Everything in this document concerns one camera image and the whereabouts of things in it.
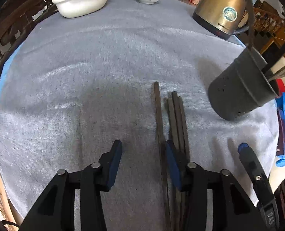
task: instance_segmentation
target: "bundle of chopsticks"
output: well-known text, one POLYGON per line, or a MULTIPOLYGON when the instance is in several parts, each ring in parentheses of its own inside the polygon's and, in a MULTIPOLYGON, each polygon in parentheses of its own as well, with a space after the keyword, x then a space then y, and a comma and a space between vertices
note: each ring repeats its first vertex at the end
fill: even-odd
MULTIPOLYGON (((159 90, 159 83, 154 83, 155 104, 156 104, 156 125, 158 134, 158 143, 160 148, 160 163, 163 183, 163 197, 165 207, 165 219, 167 231, 183 230, 187 212, 187 192, 179 192, 172 187, 172 202, 169 203, 168 196, 168 180, 167 180, 167 161, 165 154, 165 137, 163 134, 163 120, 161 110, 161 96, 159 90)), ((170 139, 173 140, 176 149, 185 153, 186 157, 190 158, 189 144, 188 144, 188 130, 186 127, 185 113, 183 101, 177 92, 171 93, 171 98, 167 99, 169 109, 170 122, 170 139)))

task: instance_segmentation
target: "round sticker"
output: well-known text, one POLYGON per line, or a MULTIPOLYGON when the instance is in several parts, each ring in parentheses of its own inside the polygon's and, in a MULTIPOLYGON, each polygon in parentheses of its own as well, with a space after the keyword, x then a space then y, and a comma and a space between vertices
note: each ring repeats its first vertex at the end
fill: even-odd
POLYGON ((233 22, 237 19, 238 13, 232 7, 226 7, 223 10, 223 15, 227 19, 227 21, 233 22))

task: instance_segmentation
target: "kettle base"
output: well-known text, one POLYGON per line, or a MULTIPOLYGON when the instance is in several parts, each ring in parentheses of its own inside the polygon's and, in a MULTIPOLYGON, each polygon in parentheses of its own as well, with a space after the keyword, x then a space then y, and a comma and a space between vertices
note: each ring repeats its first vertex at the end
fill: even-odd
POLYGON ((214 27, 212 24, 208 23, 204 19, 202 19, 199 15, 195 12, 193 13, 193 19, 201 26, 203 26, 206 30, 210 31, 212 34, 227 40, 231 35, 219 30, 218 28, 214 27))

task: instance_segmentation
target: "screw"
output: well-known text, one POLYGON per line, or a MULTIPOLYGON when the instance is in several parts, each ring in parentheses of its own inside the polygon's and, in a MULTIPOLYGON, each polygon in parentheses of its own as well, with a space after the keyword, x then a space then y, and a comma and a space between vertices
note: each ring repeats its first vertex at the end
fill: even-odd
POLYGON ((101 163, 99 163, 99 162, 94 162, 91 164, 92 168, 99 168, 100 166, 101 166, 101 163))
POLYGON ((222 170, 222 174, 223 174, 224 176, 229 176, 229 175, 230 175, 230 171, 227 170, 227 169, 223 169, 223 170, 222 170))
POLYGON ((57 175, 61 176, 65 173, 65 169, 61 168, 57 171, 57 175))
POLYGON ((197 164, 195 162, 189 162, 188 163, 188 167, 189 168, 196 168, 197 167, 197 164))

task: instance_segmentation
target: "carved wooden chair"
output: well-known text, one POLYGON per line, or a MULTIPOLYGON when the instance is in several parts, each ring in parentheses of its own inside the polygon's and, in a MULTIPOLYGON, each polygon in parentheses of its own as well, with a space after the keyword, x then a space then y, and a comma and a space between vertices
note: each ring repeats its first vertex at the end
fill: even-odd
POLYGON ((34 27, 58 10, 52 0, 7 0, 0 10, 0 76, 4 63, 34 27))

